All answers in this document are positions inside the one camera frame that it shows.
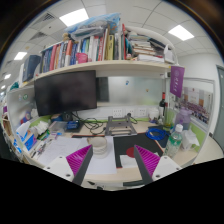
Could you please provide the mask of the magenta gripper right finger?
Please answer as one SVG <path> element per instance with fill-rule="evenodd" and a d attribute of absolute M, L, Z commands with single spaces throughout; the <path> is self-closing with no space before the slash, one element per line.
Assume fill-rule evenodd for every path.
<path fill-rule="evenodd" d="M 153 173 L 160 161 L 160 157 L 147 149 L 135 145 L 134 157 L 145 185 L 152 182 Z"/>

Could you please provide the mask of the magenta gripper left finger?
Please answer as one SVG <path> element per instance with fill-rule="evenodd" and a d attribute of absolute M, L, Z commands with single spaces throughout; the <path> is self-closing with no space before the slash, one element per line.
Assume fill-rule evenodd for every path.
<path fill-rule="evenodd" d="M 74 175 L 72 182 L 76 185 L 82 184 L 92 156 L 93 148 L 91 145 L 88 145 L 66 157 L 66 160 Z"/>

